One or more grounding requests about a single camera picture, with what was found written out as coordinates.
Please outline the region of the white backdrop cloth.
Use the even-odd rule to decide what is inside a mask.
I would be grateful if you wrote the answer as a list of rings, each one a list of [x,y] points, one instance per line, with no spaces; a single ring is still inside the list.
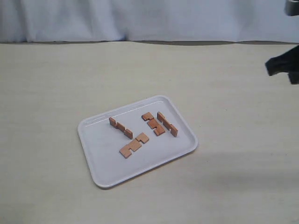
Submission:
[[[283,0],[3,0],[2,42],[298,42]]]

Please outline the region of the white plastic tray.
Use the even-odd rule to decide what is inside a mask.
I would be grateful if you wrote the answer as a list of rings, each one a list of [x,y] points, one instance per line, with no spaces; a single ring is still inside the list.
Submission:
[[[154,116],[161,112],[178,129],[177,137],[170,131],[156,136],[142,119],[147,112]],[[125,158],[120,149],[131,140],[109,124],[110,117],[135,137],[145,133],[149,141]],[[92,180],[104,189],[191,153],[198,146],[198,138],[166,96],[153,96],[86,118],[78,125],[78,135]]]

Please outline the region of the notched wooden block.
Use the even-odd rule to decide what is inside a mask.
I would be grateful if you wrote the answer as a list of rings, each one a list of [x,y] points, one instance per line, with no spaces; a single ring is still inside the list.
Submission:
[[[156,136],[165,133],[165,129],[157,122],[150,112],[143,114],[142,119],[147,122],[148,126],[153,130]]]
[[[177,137],[178,135],[178,129],[171,124],[170,122],[167,121],[165,116],[161,112],[157,112],[157,119],[164,125],[164,127],[170,131],[170,133],[174,136]]]
[[[142,146],[142,144],[147,143],[149,140],[149,137],[145,133],[141,133],[130,143],[122,147],[119,152],[125,159],[127,159],[131,156],[132,152],[137,151]]]
[[[112,117],[109,118],[109,123],[111,126],[113,126],[114,128],[120,130],[126,137],[128,137],[129,139],[133,139],[133,132],[129,129],[127,129],[124,125],[122,125],[121,123],[117,122],[115,119],[113,119]]]

